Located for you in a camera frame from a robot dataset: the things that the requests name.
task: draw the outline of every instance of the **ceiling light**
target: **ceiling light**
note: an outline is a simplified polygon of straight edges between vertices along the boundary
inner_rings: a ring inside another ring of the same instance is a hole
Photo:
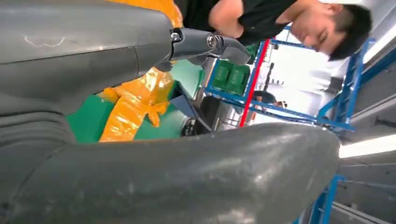
[[[367,63],[373,58],[380,50],[382,50],[394,37],[396,36],[396,24],[390,29],[373,47],[368,50],[363,58],[363,63]]]
[[[339,157],[347,158],[394,150],[396,150],[396,134],[341,146],[339,149]]]

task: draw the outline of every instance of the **red pole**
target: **red pole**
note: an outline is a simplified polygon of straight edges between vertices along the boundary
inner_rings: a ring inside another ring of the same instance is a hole
[[[240,119],[239,127],[243,127],[245,125],[246,116],[248,115],[250,102],[252,102],[253,93],[255,92],[255,87],[257,84],[257,80],[259,78],[261,64],[264,61],[268,46],[269,46],[269,39],[267,39],[264,43],[264,48],[262,49],[262,53],[259,58],[258,66],[256,68],[255,76],[253,77],[253,82],[252,82],[252,85],[250,86],[249,95],[248,95],[246,103],[245,103],[245,109],[243,110],[242,118]]]

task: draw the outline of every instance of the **metal pipe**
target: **metal pipe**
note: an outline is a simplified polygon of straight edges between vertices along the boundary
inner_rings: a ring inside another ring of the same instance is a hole
[[[363,223],[368,223],[368,224],[390,224],[388,222],[385,222],[381,219],[375,218],[373,216],[370,216],[366,213],[363,213],[361,211],[355,210],[353,208],[350,208],[348,206],[345,206],[343,204],[340,204],[338,202],[333,202],[332,205],[333,209],[336,209],[337,211],[340,211],[344,214],[349,215],[350,217],[356,218],[358,220],[364,220]]]

